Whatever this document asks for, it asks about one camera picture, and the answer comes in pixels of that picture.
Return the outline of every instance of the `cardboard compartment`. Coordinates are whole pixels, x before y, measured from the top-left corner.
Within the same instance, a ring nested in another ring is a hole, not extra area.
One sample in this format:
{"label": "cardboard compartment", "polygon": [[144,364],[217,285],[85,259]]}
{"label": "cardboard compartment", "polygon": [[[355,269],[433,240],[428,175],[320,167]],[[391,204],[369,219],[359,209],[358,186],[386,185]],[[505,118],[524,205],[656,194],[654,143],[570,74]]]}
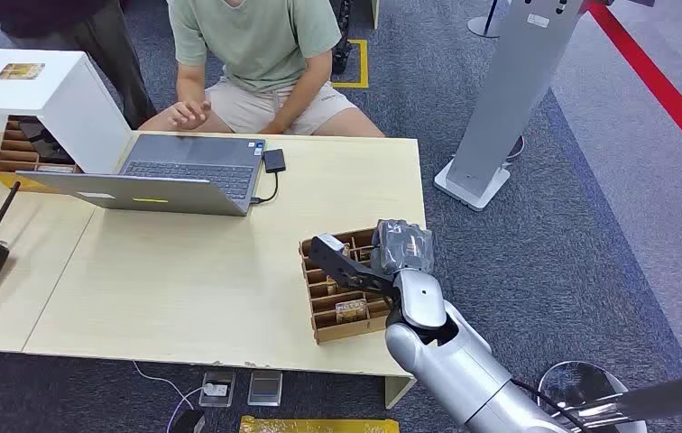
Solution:
{"label": "cardboard compartment", "polygon": [[[370,252],[373,250],[374,229],[334,235],[339,241],[349,246],[349,257],[362,264],[370,264]],[[386,317],[389,307],[381,295],[359,290],[338,287],[327,274],[309,259],[311,239],[299,243],[301,270],[307,283],[309,306],[311,308],[311,325],[317,343],[359,336],[386,328]],[[338,323],[336,304],[350,300],[365,300],[365,319],[349,323]]]}
{"label": "cardboard compartment", "polygon": [[32,147],[25,134],[20,130],[19,118],[9,116],[6,121],[4,140],[0,150],[0,181],[12,187],[16,181],[21,183],[20,191],[59,193],[41,183],[18,176],[17,170],[57,171],[60,173],[82,173],[75,164],[52,164],[41,162],[38,153]]}

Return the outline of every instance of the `black cord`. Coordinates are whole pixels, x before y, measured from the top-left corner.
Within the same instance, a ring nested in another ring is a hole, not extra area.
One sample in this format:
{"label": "black cord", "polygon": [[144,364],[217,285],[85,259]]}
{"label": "black cord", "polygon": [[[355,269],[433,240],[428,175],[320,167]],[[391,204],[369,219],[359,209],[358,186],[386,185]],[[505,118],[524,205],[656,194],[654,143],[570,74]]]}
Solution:
{"label": "black cord", "polygon": [[278,171],[274,172],[274,191],[268,198],[258,198],[258,197],[253,197],[251,198],[251,204],[252,205],[261,205],[262,203],[266,203],[267,201],[270,201],[271,199],[274,198],[274,196],[277,195],[277,173]]}
{"label": "black cord", "polygon": [[577,428],[580,428],[580,431],[582,431],[583,433],[590,433],[591,430],[589,430],[588,427],[586,427],[582,422],[580,422],[580,419],[575,418],[574,415],[572,415],[571,413],[567,412],[566,410],[560,408],[553,400],[550,399],[550,397],[548,395],[536,390],[535,388],[529,386],[527,383],[522,382],[522,381],[518,381],[516,379],[511,379],[511,383],[513,383],[514,385],[516,385],[520,388],[523,388],[523,389],[531,392],[532,394],[536,395],[541,400],[545,401],[546,404],[548,404],[550,407],[554,408],[558,413],[562,414],[564,416],[564,418],[569,419],[569,421],[572,422],[573,424],[575,424],[575,426]]}

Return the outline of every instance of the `table leg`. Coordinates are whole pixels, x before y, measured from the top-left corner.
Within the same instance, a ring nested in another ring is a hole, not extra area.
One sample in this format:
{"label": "table leg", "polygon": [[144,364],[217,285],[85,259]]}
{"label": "table leg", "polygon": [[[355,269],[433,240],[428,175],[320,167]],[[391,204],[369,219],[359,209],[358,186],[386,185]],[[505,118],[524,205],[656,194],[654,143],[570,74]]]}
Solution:
{"label": "table leg", "polygon": [[386,409],[393,408],[416,382],[414,377],[400,376],[386,376],[384,380],[383,393],[386,399]]}

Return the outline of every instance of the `gray carpet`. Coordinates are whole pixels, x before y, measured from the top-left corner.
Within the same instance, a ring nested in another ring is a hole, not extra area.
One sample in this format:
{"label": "gray carpet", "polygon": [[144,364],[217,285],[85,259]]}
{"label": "gray carpet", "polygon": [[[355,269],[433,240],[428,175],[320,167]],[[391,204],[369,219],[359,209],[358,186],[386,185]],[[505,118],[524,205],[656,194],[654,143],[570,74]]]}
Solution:
{"label": "gray carpet", "polygon": [[[419,139],[435,274],[498,359],[528,382],[573,358],[606,367],[629,387],[682,376],[678,342],[552,94],[533,114],[530,145],[511,180],[483,213],[432,187],[492,55],[493,42],[465,28],[488,4],[385,1],[380,29],[371,32],[367,3],[357,3],[352,35],[370,43],[371,88],[346,93],[388,135]],[[168,105],[174,65],[163,1],[135,1],[127,20],[152,98]],[[206,370],[144,365],[182,389],[199,386]],[[286,373],[283,405],[257,409],[245,405],[246,372],[237,380],[234,407],[207,411],[209,426],[219,419],[218,432],[236,432],[244,414],[392,418],[403,432],[461,431],[419,386],[386,411],[380,378]],[[3,432],[163,431],[176,401],[127,362],[0,354]],[[650,431],[682,432],[682,417],[652,421]]]}
{"label": "gray carpet", "polygon": [[[682,3],[614,6],[682,93]],[[552,88],[682,348],[682,131],[590,17],[571,46]]]}

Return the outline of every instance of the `gray laptop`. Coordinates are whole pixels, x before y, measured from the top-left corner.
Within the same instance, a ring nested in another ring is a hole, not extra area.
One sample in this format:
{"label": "gray laptop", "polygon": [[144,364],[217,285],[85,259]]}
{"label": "gray laptop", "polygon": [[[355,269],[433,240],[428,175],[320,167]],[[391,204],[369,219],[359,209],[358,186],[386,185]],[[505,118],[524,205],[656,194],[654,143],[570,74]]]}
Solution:
{"label": "gray laptop", "polygon": [[263,140],[144,134],[119,174],[17,174],[105,208],[245,216],[263,150]]}

